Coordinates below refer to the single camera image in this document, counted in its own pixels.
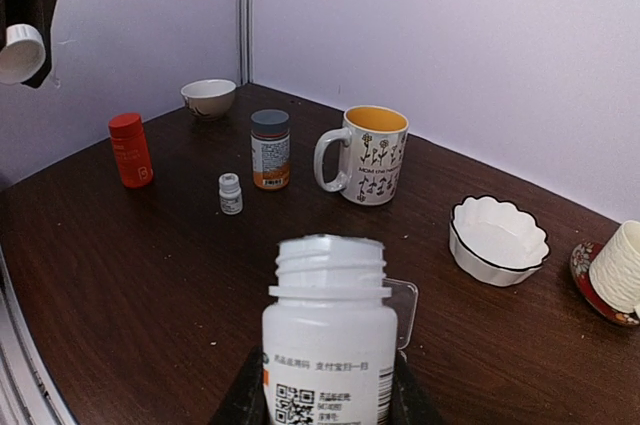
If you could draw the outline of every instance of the bottle cap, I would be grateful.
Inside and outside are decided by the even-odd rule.
[[[130,138],[142,131],[142,117],[139,113],[123,113],[109,122],[109,133],[113,138]]]
[[[6,45],[0,49],[0,83],[26,82],[44,65],[47,51],[42,35],[31,25],[19,23],[6,30]]]
[[[273,109],[257,111],[251,115],[251,130],[258,135],[282,135],[289,130],[289,114]]]
[[[233,193],[240,190],[240,179],[235,173],[220,175],[218,184],[220,185],[220,191],[224,193]]]

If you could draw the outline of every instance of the floral mug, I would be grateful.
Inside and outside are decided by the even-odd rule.
[[[409,121],[383,107],[358,106],[344,113],[343,127],[326,132],[316,145],[313,168],[318,185],[327,192],[361,205],[382,205],[393,198],[407,141]],[[338,176],[325,182],[327,147],[340,142]]]

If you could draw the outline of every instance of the dark brown table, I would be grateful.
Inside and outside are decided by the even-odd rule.
[[[293,121],[292,181],[275,193],[251,182],[249,116],[268,107]],[[381,240],[388,275],[418,284],[409,364],[448,422],[640,423],[640,331],[592,312],[567,267],[576,243],[605,241],[616,224],[416,137],[396,198],[353,205],[313,178],[315,142],[340,122],[338,111],[249,85],[220,122],[178,110],[146,125],[147,188],[121,186],[105,141],[2,193],[14,286],[80,423],[206,423],[260,342],[277,243],[313,233]],[[244,187],[235,217],[218,207],[227,171]],[[552,250],[541,271],[500,289],[455,265],[449,214],[469,194],[535,214]]]

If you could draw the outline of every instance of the small white vial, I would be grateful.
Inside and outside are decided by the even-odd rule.
[[[235,173],[225,173],[218,179],[220,185],[220,209],[226,215],[237,215],[242,211],[242,189]]]
[[[387,423],[398,320],[382,303],[383,248],[330,235],[280,244],[278,301],[262,316],[270,423]]]

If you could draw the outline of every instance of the red saucer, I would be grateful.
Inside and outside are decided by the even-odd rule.
[[[624,313],[611,308],[596,293],[591,285],[589,278],[589,268],[591,262],[596,258],[602,250],[601,243],[583,242],[573,249],[569,265],[571,268],[571,276],[578,286],[578,290],[589,304],[597,310],[597,312],[607,320],[623,327],[637,327],[640,325],[640,317],[635,313]]]

